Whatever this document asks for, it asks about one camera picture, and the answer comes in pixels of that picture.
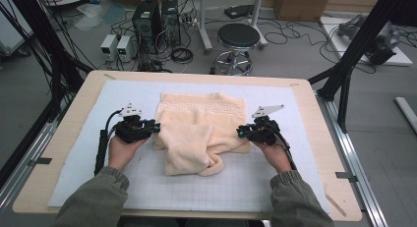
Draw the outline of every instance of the grid paper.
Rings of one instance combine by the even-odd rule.
[[[252,85],[197,85],[108,81],[101,90],[80,135],[61,171],[48,206],[62,206],[67,197],[93,177],[99,130],[108,116],[128,103],[142,110],[143,119],[153,119],[163,92],[223,92],[245,98],[248,123],[259,106],[284,104],[285,108],[269,115],[291,144],[291,153],[303,179],[310,184],[322,208],[329,213],[328,202],[308,143],[297,102],[290,87]],[[114,117],[110,126],[121,118]],[[126,167],[130,180],[129,198],[124,207],[132,209],[271,212],[269,180],[276,172],[260,149],[252,145],[248,154],[221,153],[224,168],[218,174],[166,176],[165,150],[145,143]]]

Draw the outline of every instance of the cloth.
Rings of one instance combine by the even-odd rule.
[[[103,167],[65,201],[52,226],[117,226],[128,197],[128,186],[122,184],[128,184],[126,176],[111,167]],[[271,226],[333,226],[312,189],[297,171],[280,173],[270,184]]]
[[[153,136],[154,148],[167,148],[166,175],[209,176],[223,168],[219,153],[247,153],[251,149],[236,133],[247,123],[243,98],[224,93],[164,93],[155,121],[161,130]]]

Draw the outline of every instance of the beige towel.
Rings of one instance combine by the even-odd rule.
[[[246,124],[242,98],[224,93],[165,93],[155,120],[161,124],[161,131],[153,137],[154,147],[167,148],[167,175],[212,175],[223,167],[218,153],[250,150],[249,143],[236,133],[239,125]]]

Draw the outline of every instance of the round stool seat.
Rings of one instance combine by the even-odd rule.
[[[218,30],[218,40],[231,48],[252,48],[260,41],[260,35],[248,25],[227,24]]]

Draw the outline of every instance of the hand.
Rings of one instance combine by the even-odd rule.
[[[264,142],[253,143],[261,149],[267,159],[267,162],[275,168],[276,172],[282,173],[291,170],[291,164],[288,160],[288,156],[281,145],[268,145]]]
[[[136,150],[148,139],[126,143],[115,136],[110,140],[108,151],[108,166],[123,171],[135,155]]]

